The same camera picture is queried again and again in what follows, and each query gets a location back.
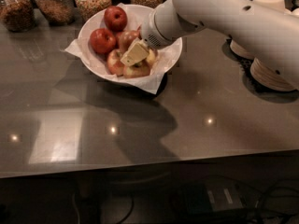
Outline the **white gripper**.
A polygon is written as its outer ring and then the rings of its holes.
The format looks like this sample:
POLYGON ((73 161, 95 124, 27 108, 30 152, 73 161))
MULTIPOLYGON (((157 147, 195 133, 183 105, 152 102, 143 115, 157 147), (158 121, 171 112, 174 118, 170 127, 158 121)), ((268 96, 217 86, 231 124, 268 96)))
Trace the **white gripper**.
POLYGON ((126 66, 132 66, 146 59, 150 54, 149 47, 153 49, 164 49, 173 44, 173 41, 166 39, 159 32, 155 24, 154 11, 151 11, 148 17, 143 20, 140 35, 142 40, 134 41, 121 57, 121 62, 126 66))

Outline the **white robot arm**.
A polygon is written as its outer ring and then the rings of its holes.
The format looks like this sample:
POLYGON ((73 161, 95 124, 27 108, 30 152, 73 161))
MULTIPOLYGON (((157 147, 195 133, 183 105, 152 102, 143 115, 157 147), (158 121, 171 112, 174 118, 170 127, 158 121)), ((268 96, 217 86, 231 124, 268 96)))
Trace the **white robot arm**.
POLYGON ((250 0, 166 0, 144 19, 140 35, 121 61, 131 66, 149 49, 208 28, 230 36, 282 78, 299 88, 299 20, 250 0))

